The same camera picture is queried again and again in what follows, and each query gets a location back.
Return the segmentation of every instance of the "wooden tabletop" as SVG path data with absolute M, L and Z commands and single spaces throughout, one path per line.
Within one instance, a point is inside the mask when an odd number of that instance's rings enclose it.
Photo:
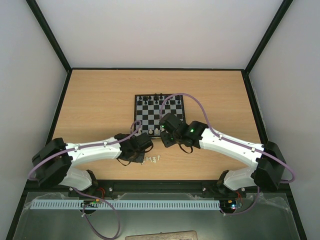
M 260 142 L 241 72 L 202 70 L 73 70 L 53 138 L 86 143 L 127 134 L 134 121 L 135 95 L 154 93 L 188 93 L 202 103 L 216 130 Z M 199 106 L 183 99 L 187 123 L 205 122 Z M 122 166 L 105 159 L 77 168 L 92 170 L 97 179 L 214 180 L 224 170 L 245 167 L 214 151 L 195 148 L 186 154 L 178 145 L 165 148 L 160 139 L 153 143 L 143 164 Z

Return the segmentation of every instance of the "gray wall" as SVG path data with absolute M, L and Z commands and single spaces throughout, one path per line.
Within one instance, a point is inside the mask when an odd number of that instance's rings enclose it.
M 73 67 L 245 68 L 282 0 L 38 0 Z
M 252 73 L 271 141 L 297 178 L 291 184 L 309 239 L 319 239 L 320 1 L 295 0 Z
M 66 72 L 25 0 L 0 7 L 0 239 L 45 144 Z

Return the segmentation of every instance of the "chessboard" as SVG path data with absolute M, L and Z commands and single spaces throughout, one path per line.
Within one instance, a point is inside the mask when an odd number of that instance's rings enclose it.
M 142 122 L 141 133 L 148 133 L 150 137 L 160 137 L 162 127 L 160 108 L 165 98 L 171 94 L 140 94 L 134 96 L 134 120 Z M 162 109 L 162 116 L 173 113 L 181 121 L 186 121 L 184 99 L 182 95 L 173 96 L 166 101 Z

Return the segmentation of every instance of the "black metal frame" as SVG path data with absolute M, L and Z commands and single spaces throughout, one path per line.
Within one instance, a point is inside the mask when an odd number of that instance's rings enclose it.
M 270 23 L 267 31 L 265 32 L 263 38 L 261 39 L 259 45 L 257 46 L 251 60 L 249 61 L 247 67 L 245 69 L 218 69 L 218 68 L 118 68 L 118 67 L 110 67 L 110 68 L 101 68 L 101 67 L 74 67 L 71 68 L 70 64 L 68 63 L 64 53 L 62 52 L 53 32 L 51 31 L 44 15 L 42 14 L 37 2 L 35 0 L 26 0 L 30 9 L 32 10 L 34 16 L 38 20 L 43 32 L 47 36 L 49 42 L 51 43 L 54 51 L 56 52 L 57 56 L 59 57 L 62 65 L 64 66 L 67 77 L 65 79 L 65 83 L 63 86 L 63 90 L 58 102 L 58 106 L 52 121 L 52 125 L 48 134 L 48 138 L 46 143 L 48 143 L 54 134 L 57 121 L 59 118 L 60 110 L 62 108 L 62 104 L 64 101 L 64 97 L 68 88 L 69 80 L 72 74 L 72 70 L 173 70 L 173 71 L 241 71 L 245 89 L 248 95 L 248 99 L 250 102 L 250 106 L 252 109 L 253 117 L 255 120 L 255 124 L 257 127 L 257 131 L 260 137 L 261 143 L 266 143 L 268 141 L 266 129 L 261 117 L 260 110 L 258 108 L 256 96 L 253 91 L 253 87 L 249 78 L 249 73 L 253 69 L 255 63 L 257 62 L 259 56 L 263 52 L 264 48 L 266 47 L 268 41 L 272 37 L 273 33 L 275 32 L 277 26 L 279 25 L 281 19 L 284 17 L 285 13 L 287 12 L 288 8 L 290 7 L 293 0 L 283 0 L 281 6 L 279 7 L 276 15 L 274 16 L 272 22 Z M 215 184 L 216 180 L 192 180 L 192 181 L 175 181 L 175 180 L 98 180 L 99 185 L 102 186 L 104 189 L 107 190 L 106 196 L 108 197 L 116 197 L 117 195 L 121 195 L 123 193 L 189 193 L 193 195 L 197 195 L 200 197 L 214 197 L 216 199 L 224 199 L 223 196 L 219 195 L 218 193 L 213 194 L 212 192 L 208 191 L 208 188 Z M 9 229 L 8 235 L 6 237 L 7 240 L 11 240 L 14 237 L 16 227 L 19 221 L 20 214 L 22 212 L 23 206 L 25 204 L 25 200 L 27 197 L 28 192 L 68 192 L 68 187 L 61 187 L 57 186 L 50 189 L 40 189 L 38 187 L 38 183 L 27 181 L 25 188 L 22 192 L 22 196 L 20 198 L 18 207 L 14 214 L 11 227 Z M 248 193 L 255 193 L 257 191 L 254 187 L 246 188 L 246 192 Z M 290 208 L 292 210 L 292 214 L 294 217 L 294 221 L 296 227 L 298 229 L 298 233 L 300 239 L 304 240 L 307 239 L 306 233 L 304 231 L 302 222 L 299 217 L 299 213 L 297 210 L 297 206 L 295 200 L 293 198 L 290 186 L 288 184 L 281 184 L 278 192 L 285 193 Z

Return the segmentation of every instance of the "purple cable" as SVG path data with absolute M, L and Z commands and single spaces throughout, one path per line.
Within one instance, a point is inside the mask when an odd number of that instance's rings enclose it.
M 254 206 L 257 204 L 258 199 L 259 199 L 259 193 L 260 193 L 260 187 L 257 187 L 257 194 L 256 194 L 256 197 L 255 197 L 255 199 L 254 199 L 254 202 L 251 204 L 250 207 L 248 207 L 248 208 L 247 208 L 246 210 L 244 210 L 244 211 L 234 212 L 234 213 L 225 213 L 222 209 L 220 209 L 220 212 L 223 213 L 223 214 L 226 215 L 226 216 L 233 216 L 233 215 L 239 215 L 239 214 L 247 213 L 247 212 L 249 212 L 251 209 L 253 209 Z
M 133 135 L 135 135 L 139 129 L 141 128 L 141 125 L 142 125 L 142 122 L 140 120 L 136 120 L 133 122 L 133 124 L 131 125 L 131 129 L 132 129 L 132 126 L 135 124 L 135 123 L 139 123 L 139 127 L 137 127 L 136 130 L 134 130 L 129 136 L 126 136 L 125 138 L 121 139 L 121 140 L 117 140 L 117 141 L 112 141 L 112 142 L 108 142 L 106 145 L 112 145 L 112 144 L 119 144 L 119 143 L 122 143 L 128 139 L 130 139 Z M 85 148 L 92 148 L 92 147 L 98 147 L 98 146 L 104 146 L 105 143 L 104 142 L 99 142 L 99 143 L 92 143 L 92 144 L 87 144 L 87 145 L 83 145 L 83 146 L 79 146 L 79 149 L 85 149 Z M 47 157 L 46 159 L 44 159 L 43 161 L 41 161 L 39 164 L 37 164 L 28 174 L 28 179 L 31 180 L 31 181 L 36 181 L 38 180 L 37 178 L 35 177 L 32 177 L 31 175 L 38 169 L 40 168 L 42 165 L 44 165 L 45 163 L 47 163 L 48 161 L 50 161 L 51 159 L 54 159 L 55 157 L 58 157 L 62 154 L 65 154 L 65 153 L 68 153 L 68 152 L 72 152 L 72 151 L 75 151 L 76 149 L 73 147 L 73 148 L 70 148 L 70 149 L 66 149 L 66 150 L 62 150 L 60 152 L 57 152 L 49 157 Z
M 120 232 L 120 227 L 121 227 L 121 223 L 120 223 L 120 216 L 119 216 L 119 213 L 117 212 L 117 210 L 114 208 L 114 206 L 112 206 L 111 203 L 109 203 L 108 201 L 100 198 L 100 197 L 97 197 L 97 196 L 92 196 L 92 195 L 89 195 L 89 194 L 85 194 L 85 193 L 82 193 L 80 192 L 78 189 L 76 189 L 75 187 L 73 187 L 73 190 L 75 190 L 78 194 L 84 196 L 84 197 L 88 197 L 88 198 L 91 198 L 91 199 L 99 199 L 100 201 L 106 203 L 110 208 L 112 208 L 112 210 L 114 211 L 115 215 L 116 215 L 116 218 L 117 218 L 117 221 L 118 221 L 118 230 L 116 232 L 116 234 L 113 236 L 113 237 L 106 237 L 106 236 L 103 236 L 101 235 L 95 228 L 94 226 L 92 225 L 92 223 L 89 221 L 87 215 L 85 214 L 85 209 L 86 209 L 86 206 L 87 205 L 84 205 L 83 209 L 82 209 L 82 214 L 85 218 L 85 220 L 88 222 L 91 230 L 94 232 L 95 235 L 97 235 L 99 238 L 103 239 L 103 240 L 114 240 L 116 238 L 118 238 L 118 235 L 119 235 L 119 232 Z
M 175 93 L 175 94 L 172 94 L 168 97 L 166 97 L 161 105 L 161 108 L 160 108 L 160 119 L 162 118 L 162 110 L 164 108 L 164 105 L 166 103 L 167 100 L 169 100 L 171 97 L 174 97 L 174 96 L 177 96 L 177 95 L 183 95 L 183 96 L 187 96 L 191 99 L 193 99 L 198 105 L 199 107 L 201 108 L 202 112 L 203 112 L 203 115 L 204 115 L 204 118 L 205 118 L 205 121 L 206 121 L 206 124 L 208 125 L 210 131 L 218 138 L 220 138 L 220 135 L 218 133 L 216 133 L 216 131 L 213 129 L 213 127 L 211 126 L 210 122 L 209 122 L 209 119 L 208 119 L 208 116 L 207 116 L 207 113 L 204 109 L 204 107 L 202 106 L 202 104 L 199 102 L 198 99 L 196 99 L 194 96 L 191 96 L 190 94 L 187 94 L 187 93 Z M 221 137 L 222 140 L 228 142 L 228 143 L 231 143 L 231 144 L 235 144 L 237 146 L 240 146 L 240 147 L 243 147 L 245 149 L 252 149 L 250 146 L 247 146 L 243 143 L 240 143 L 240 142 L 237 142 L 237 141 L 234 141 L 234 140 L 231 140 L 229 138 L 226 138 L 224 136 Z M 284 166 L 291 174 L 292 174 L 292 179 L 291 180 L 281 180 L 280 183 L 282 184 L 289 184 L 289 183 L 292 183 L 295 179 L 296 179 L 296 174 L 294 172 L 294 170 L 289 167 L 287 164 L 285 164 L 283 161 L 281 161 L 280 159 L 276 158 L 275 156 L 272 156 L 271 154 L 265 152 L 265 151 L 261 151 L 259 149 L 256 149 L 256 151 L 262 155 L 265 155 L 269 158 L 271 158 L 272 160 L 276 161 L 277 163 L 279 163 L 280 165 Z

